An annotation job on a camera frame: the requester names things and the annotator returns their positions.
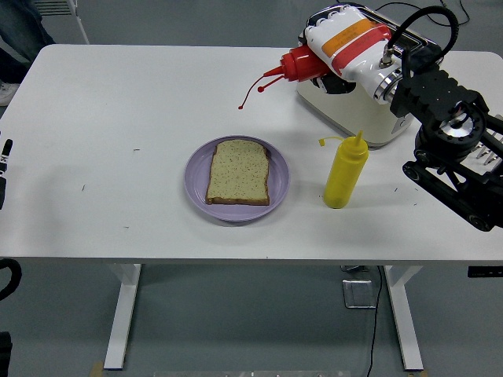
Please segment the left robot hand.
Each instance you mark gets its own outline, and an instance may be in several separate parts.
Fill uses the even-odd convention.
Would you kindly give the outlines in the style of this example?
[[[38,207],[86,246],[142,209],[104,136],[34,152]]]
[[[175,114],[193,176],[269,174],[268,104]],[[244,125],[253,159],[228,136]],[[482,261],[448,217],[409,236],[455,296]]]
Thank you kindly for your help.
[[[7,180],[4,177],[5,172],[8,169],[8,159],[9,155],[11,153],[13,147],[13,140],[12,139],[7,139],[4,147],[1,152],[1,162],[0,162],[0,171],[1,171],[1,176],[0,176],[0,209],[3,208],[4,202],[5,202],[5,197],[6,197],[6,185],[7,185]]]

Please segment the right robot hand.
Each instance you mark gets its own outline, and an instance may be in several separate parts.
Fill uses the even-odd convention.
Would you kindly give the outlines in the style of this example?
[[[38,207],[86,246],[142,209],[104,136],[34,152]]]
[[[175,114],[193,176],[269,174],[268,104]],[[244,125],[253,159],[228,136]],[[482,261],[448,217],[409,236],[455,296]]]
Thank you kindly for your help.
[[[352,5],[342,5],[304,29],[309,48],[342,80],[356,82],[378,99],[378,87],[399,67],[381,64],[391,39],[389,27],[367,18]]]

